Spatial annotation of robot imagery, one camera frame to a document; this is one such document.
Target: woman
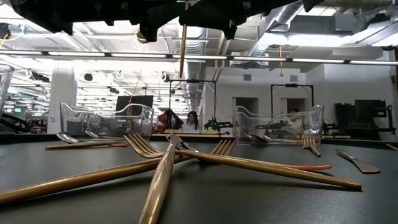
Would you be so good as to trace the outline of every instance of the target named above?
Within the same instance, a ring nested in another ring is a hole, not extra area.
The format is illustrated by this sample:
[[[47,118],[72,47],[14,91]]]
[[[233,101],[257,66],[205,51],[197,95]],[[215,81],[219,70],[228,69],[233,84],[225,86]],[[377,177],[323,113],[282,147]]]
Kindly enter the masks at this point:
[[[182,130],[183,131],[193,131],[193,130],[198,130],[198,115],[196,112],[191,111],[188,114],[188,119],[187,121],[184,121],[184,124],[182,125]]]

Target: dark hair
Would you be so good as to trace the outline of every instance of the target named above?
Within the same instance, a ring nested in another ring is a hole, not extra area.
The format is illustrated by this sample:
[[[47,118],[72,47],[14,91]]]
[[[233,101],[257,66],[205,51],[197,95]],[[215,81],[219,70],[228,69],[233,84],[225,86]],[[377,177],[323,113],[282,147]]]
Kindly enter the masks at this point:
[[[300,112],[300,110],[299,110],[298,108],[293,108],[293,109],[290,110],[290,112],[296,112],[296,113],[298,113],[298,112]]]
[[[193,122],[195,123],[195,130],[198,129],[198,125],[199,125],[199,120],[198,120],[198,114],[194,111],[191,111],[188,113],[188,118],[187,118],[187,124],[189,124],[189,116],[192,114],[193,116]]]

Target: plastic container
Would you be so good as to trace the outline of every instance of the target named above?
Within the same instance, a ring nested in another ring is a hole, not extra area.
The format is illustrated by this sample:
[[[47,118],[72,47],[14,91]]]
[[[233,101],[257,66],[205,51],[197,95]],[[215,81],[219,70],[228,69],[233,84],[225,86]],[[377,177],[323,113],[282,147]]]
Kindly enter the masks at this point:
[[[99,136],[121,137],[139,133],[149,139],[152,134],[154,110],[140,104],[129,104],[121,111],[92,111],[61,103],[61,132],[85,134],[91,131]]]
[[[10,86],[10,81],[14,68],[9,65],[0,64],[0,118],[2,109],[7,100],[7,91]]]
[[[314,138],[320,144],[323,106],[314,106],[296,114],[253,114],[242,106],[233,110],[233,134],[238,144],[302,144],[304,138]]]

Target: dark table surface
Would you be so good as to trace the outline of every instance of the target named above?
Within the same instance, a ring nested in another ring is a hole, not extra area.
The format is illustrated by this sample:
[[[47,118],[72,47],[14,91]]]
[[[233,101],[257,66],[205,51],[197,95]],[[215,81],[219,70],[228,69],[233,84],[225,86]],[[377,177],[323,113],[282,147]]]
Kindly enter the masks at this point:
[[[45,151],[59,142],[0,145],[0,191],[143,161],[130,148]],[[166,142],[152,142],[164,150]],[[192,144],[210,152],[216,144]],[[380,168],[364,175],[342,148]],[[363,192],[191,160],[174,167],[158,223],[398,223],[398,152],[322,146],[236,146],[233,156],[298,165],[332,164],[328,174],[363,184]],[[138,223],[153,172],[0,208],[0,223]]]

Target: butter knife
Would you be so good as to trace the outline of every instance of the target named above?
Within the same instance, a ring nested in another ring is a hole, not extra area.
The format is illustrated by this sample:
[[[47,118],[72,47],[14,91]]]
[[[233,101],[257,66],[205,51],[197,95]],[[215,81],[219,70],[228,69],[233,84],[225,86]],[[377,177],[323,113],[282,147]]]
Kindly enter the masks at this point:
[[[339,156],[349,160],[352,162],[362,173],[364,174],[377,174],[380,173],[380,169],[377,167],[372,166],[371,164],[368,164],[367,162],[361,161],[354,156],[352,156],[350,153],[342,150],[342,149],[336,149],[336,152]]]

